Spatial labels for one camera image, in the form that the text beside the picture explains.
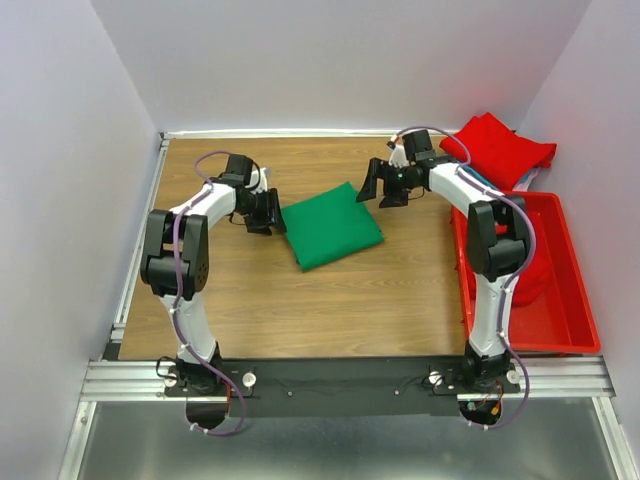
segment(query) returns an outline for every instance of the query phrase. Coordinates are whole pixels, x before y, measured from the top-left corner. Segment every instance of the red plastic bin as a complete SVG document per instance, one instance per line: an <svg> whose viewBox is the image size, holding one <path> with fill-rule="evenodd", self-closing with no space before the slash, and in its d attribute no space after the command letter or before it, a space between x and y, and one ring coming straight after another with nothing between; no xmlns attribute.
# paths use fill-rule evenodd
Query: red plastic bin
<svg viewBox="0 0 640 480"><path fill-rule="evenodd" d="M538 240L552 266L544 292L527 306L513 307L509 324L512 346L520 351L559 353L597 353L600 339L589 307L587 292L562 212L560 199L553 193L516 192L522 195L532 218ZM467 338L473 328L475 299L470 298L464 238L467 219L452 209L452 224L462 309Z"/></svg>

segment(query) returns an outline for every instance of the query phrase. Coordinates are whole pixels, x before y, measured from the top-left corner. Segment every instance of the black mounting plate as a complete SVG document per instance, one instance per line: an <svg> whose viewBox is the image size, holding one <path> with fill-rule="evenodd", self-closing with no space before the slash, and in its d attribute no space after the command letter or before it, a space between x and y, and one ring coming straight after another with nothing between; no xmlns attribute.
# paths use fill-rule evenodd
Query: black mounting plate
<svg viewBox="0 0 640 480"><path fill-rule="evenodd" d="M169 368L168 375L177 378L177 382L173 386L165 387L164 394L166 397L182 398L182 397L218 397L227 396L227 387L209 372L202 365L185 364L188 371L181 368L179 364ZM229 377L235 383L240 392L245 397L253 395L253 387L247 387L242 382L242 377L247 373L254 373L253 365L246 362L239 364L237 362L224 362L223 365L216 366L218 370ZM238 396L235 390L231 390L231 396Z"/></svg>
<svg viewBox="0 0 640 480"><path fill-rule="evenodd" d="M515 370L513 364L509 371ZM493 390L496 381L502 386L503 393L519 393L520 384L511 383L506 374L497 377L486 385L468 385L464 381L461 362L437 362L429 365L429 383L435 395L460 395L474 393L489 393Z"/></svg>

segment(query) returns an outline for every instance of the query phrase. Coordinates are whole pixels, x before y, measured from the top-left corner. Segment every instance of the green cloth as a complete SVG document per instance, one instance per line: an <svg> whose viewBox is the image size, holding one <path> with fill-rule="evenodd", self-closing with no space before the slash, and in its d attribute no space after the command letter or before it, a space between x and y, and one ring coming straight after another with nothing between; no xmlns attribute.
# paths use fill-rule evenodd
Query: green cloth
<svg viewBox="0 0 640 480"><path fill-rule="evenodd" d="M384 240L358 192L347 182L282 209L287 239L303 272Z"/></svg>

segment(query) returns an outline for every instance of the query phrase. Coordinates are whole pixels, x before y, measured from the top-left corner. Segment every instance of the wood grain surface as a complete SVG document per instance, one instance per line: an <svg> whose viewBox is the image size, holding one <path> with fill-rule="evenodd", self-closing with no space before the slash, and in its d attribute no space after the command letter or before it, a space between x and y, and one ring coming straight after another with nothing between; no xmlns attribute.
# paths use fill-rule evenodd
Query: wood grain surface
<svg viewBox="0 0 640 480"><path fill-rule="evenodd" d="M350 181L360 189L369 158L388 157L384 138L172 140L156 208L184 202L202 184L194 160L225 149L271 167L284 207ZM226 158L206 160L212 175ZM414 196L421 192L414 191ZM203 292L209 324L228 358L459 354L464 346L449 205L427 192L408 207L367 207L385 241L301 273L286 238L218 222L209 234ZM139 279L121 359L175 355L160 301Z"/></svg>

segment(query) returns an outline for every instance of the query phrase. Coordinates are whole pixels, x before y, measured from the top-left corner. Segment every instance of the white wall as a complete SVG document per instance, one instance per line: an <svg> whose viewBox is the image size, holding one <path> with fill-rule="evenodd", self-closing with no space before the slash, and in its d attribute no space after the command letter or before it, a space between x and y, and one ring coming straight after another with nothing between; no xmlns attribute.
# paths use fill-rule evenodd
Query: white wall
<svg viewBox="0 0 640 480"><path fill-rule="evenodd" d="M640 3L594 0L520 127L557 142L537 181L557 192L618 409L640 457Z"/></svg>
<svg viewBox="0 0 640 480"><path fill-rule="evenodd" d="M0 15L0 476L57 478L157 134L86 0Z"/></svg>
<svg viewBox="0 0 640 480"><path fill-rule="evenodd" d="M162 131L517 126L589 0L92 0Z"/></svg>

